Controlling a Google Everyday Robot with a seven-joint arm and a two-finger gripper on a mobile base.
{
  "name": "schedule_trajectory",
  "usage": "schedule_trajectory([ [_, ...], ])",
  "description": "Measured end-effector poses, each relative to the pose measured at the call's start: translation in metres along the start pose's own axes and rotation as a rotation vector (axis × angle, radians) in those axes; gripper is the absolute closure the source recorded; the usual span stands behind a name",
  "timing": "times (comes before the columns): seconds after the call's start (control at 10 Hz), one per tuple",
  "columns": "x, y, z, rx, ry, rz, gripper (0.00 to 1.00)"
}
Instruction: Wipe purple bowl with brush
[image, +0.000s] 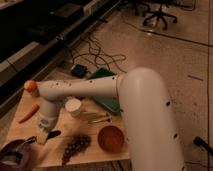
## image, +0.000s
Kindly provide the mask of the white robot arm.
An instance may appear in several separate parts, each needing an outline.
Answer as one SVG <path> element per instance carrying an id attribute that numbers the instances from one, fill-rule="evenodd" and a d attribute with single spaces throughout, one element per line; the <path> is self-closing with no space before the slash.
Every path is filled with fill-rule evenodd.
<path id="1" fill-rule="evenodd" d="M 38 86 L 38 128 L 51 131 L 68 96 L 117 98 L 133 171 L 186 171 L 168 91 L 149 68 L 79 82 L 45 81 Z"/>

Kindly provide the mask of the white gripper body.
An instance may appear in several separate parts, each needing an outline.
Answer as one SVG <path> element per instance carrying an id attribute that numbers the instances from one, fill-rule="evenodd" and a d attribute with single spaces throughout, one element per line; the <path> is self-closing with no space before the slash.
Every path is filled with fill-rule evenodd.
<path id="1" fill-rule="evenodd" d="M 38 114 L 38 127 L 42 131 L 50 132 L 58 122 L 60 104 L 46 99 L 41 100 Z"/>

